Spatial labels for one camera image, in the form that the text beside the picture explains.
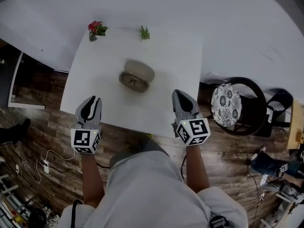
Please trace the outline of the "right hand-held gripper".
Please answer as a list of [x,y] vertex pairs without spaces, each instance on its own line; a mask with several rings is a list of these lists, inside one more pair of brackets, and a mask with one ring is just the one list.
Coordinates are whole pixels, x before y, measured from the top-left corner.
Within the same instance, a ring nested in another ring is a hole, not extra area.
[[197,102],[187,93],[175,89],[172,93],[173,111],[177,118],[190,116],[172,124],[176,138],[185,146],[203,144],[211,135],[207,118],[200,114]]

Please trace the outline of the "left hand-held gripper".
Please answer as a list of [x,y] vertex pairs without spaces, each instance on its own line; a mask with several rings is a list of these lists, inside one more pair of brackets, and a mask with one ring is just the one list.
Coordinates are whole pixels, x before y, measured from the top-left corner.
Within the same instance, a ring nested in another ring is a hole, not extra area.
[[101,141],[102,100],[91,96],[76,109],[71,125],[71,146],[79,154],[95,154]]

